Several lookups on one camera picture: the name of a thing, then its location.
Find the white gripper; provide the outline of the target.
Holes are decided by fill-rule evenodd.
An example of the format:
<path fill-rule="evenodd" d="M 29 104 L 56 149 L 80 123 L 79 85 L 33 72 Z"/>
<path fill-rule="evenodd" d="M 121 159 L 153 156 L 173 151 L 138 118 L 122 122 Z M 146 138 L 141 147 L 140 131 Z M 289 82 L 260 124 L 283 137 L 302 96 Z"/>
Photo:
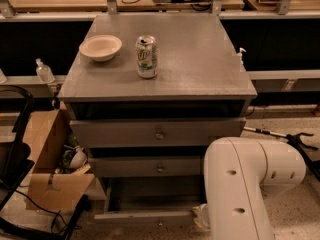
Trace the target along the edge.
<path fill-rule="evenodd" d="M 208 205 L 201 204 L 192 208 L 194 223 L 204 231 L 210 230 L 210 222 L 208 216 Z"/>

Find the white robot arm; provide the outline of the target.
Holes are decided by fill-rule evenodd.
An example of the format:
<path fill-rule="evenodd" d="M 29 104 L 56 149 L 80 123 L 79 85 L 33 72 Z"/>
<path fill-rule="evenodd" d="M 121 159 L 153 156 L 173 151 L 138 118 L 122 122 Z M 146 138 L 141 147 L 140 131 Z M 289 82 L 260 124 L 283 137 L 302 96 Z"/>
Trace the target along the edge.
<path fill-rule="evenodd" d="M 299 185 L 306 165 L 287 143 L 224 137 L 208 146 L 203 173 L 195 220 L 212 240 L 275 240 L 264 199 Z"/>

